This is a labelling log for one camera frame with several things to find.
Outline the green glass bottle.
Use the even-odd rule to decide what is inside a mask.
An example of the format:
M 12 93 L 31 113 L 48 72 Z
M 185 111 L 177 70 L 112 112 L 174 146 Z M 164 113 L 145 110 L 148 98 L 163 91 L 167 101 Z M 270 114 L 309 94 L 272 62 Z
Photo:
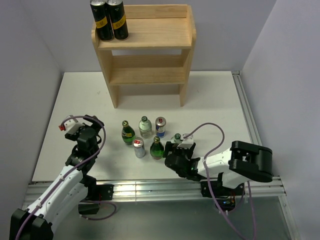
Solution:
M 155 136 L 149 149 L 150 155 L 153 159 L 160 160 L 163 158 L 164 151 L 165 147 L 161 143 L 161 139 L 158 136 Z

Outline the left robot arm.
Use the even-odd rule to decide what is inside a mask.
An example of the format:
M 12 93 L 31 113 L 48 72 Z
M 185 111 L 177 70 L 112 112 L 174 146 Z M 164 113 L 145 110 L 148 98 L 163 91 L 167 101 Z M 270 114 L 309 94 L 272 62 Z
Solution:
M 101 152 L 106 136 L 104 123 L 95 116 L 68 116 L 59 126 L 67 140 L 76 142 L 64 167 L 51 185 L 25 210 L 17 209 L 11 216 L 11 240 L 51 240 L 65 216 L 82 200 L 96 197 L 96 179 L 88 175 Z

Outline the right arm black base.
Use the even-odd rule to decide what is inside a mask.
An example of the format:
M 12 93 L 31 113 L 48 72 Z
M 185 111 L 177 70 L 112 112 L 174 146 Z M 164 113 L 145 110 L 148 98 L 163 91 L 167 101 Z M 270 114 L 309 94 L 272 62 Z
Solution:
M 224 199 L 228 197 L 236 197 L 236 196 L 242 196 L 244 192 L 244 184 L 238 185 L 236 188 L 228 188 L 222 186 L 217 180 L 210 182 L 212 191 L 214 193 L 214 196 L 217 199 Z M 200 182 L 200 188 L 201 188 L 201 195 L 204 198 L 212 198 L 209 185 L 207 181 L 201 181 Z

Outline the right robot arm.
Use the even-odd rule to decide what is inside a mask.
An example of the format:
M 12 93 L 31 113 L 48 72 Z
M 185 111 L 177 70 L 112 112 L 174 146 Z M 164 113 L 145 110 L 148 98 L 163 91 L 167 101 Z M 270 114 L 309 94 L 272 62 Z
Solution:
M 260 183 L 273 180 L 273 152 L 268 147 L 236 140 L 225 151 L 207 158 L 193 158 L 195 147 L 195 142 L 168 141 L 163 153 L 165 166 L 194 182 L 206 179 L 207 174 L 218 175 L 216 189 L 222 195 L 249 180 Z

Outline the clear soda bottle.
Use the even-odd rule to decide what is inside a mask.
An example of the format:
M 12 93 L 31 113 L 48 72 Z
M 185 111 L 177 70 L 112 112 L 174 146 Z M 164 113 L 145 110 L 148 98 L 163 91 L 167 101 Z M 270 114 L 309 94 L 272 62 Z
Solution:
M 182 139 L 181 139 L 181 134 L 180 133 L 176 133 L 172 138 L 171 138 L 171 143 L 173 144 L 180 144 L 182 143 Z

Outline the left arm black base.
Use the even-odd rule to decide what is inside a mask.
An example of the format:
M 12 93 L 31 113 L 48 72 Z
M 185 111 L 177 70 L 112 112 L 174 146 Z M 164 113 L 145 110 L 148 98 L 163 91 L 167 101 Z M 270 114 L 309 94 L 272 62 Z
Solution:
M 113 184 L 97 184 L 95 181 L 87 185 L 88 194 L 85 201 L 110 201 L 113 198 Z M 78 204 L 78 213 L 81 215 L 96 215 L 100 209 L 100 203 L 85 203 Z

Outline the blue silver energy can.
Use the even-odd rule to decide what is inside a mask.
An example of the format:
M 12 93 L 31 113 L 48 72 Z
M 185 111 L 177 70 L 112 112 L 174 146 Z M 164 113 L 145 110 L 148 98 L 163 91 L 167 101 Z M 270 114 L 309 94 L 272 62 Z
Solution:
M 166 134 L 167 121 L 164 117 L 159 116 L 155 120 L 155 132 L 159 138 L 163 138 Z

